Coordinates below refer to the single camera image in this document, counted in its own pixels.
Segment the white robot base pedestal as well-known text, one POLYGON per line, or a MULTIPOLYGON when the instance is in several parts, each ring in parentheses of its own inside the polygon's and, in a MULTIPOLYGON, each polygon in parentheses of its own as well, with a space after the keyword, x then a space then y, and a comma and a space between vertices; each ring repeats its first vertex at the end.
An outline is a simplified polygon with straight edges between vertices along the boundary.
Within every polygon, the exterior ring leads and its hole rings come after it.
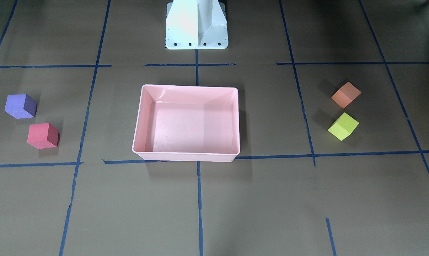
POLYGON ((228 48, 226 8, 218 0, 174 0, 167 4, 165 22, 166 49, 228 48))

